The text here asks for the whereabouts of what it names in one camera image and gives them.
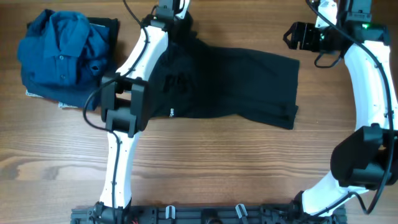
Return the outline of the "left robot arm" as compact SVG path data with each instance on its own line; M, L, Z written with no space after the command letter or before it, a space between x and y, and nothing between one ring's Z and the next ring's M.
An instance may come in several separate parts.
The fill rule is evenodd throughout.
M140 135L150 118L149 78L169 40L185 22L190 0L160 1L139 21L140 36L127 60L105 75L101 96L103 130L108 133L108 163L103 191L87 217L74 210L72 223L130 223L131 171Z

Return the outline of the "black t-shirt with logo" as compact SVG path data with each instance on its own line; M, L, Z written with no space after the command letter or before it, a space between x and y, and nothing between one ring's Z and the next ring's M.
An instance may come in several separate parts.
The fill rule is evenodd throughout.
M292 129L300 62L242 48L209 46L180 21L149 78L151 117L218 118L237 114Z

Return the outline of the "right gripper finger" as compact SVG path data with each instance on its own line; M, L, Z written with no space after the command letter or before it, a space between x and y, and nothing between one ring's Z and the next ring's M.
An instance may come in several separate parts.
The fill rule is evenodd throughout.
M284 34L283 41L287 44L289 49L297 49L297 41L294 39L292 34Z
M289 35L291 35L292 37L296 36L296 32L297 32L297 28L298 28L299 23L298 22L294 22L290 28L288 29L288 31L284 34L284 37L288 37Z

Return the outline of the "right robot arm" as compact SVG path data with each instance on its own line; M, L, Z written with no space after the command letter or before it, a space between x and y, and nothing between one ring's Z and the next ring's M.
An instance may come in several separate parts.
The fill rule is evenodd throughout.
M397 97L390 71L390 36L372 21L371 1L309 1L315 23L295 22L284 34L290 49L319 56L338 52L351 79L354 133L337 145L330 171L297 200L304 220L332 216L351 198L374 192L370 214L384 189L397 182Z

